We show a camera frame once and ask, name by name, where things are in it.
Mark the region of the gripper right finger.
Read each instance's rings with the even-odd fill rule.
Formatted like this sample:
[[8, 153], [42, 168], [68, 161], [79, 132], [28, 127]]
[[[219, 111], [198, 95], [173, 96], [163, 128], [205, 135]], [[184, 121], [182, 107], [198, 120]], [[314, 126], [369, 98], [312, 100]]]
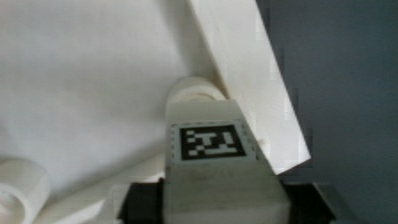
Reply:
[[354, 215], [333, 186], [326, 183], [315, 183], [314, 188], [333, 215], [330, 224], [353, 224]]

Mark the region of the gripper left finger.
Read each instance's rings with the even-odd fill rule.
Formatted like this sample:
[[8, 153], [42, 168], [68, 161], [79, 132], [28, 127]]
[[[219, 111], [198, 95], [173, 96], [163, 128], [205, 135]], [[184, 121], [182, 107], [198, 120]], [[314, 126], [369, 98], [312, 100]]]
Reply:
[[127, 191], [127, 184], [116, 184], [109, 188], [109, 192], [99, 210], [99, 224], [124, 224], [120, 219], [120, 211]]

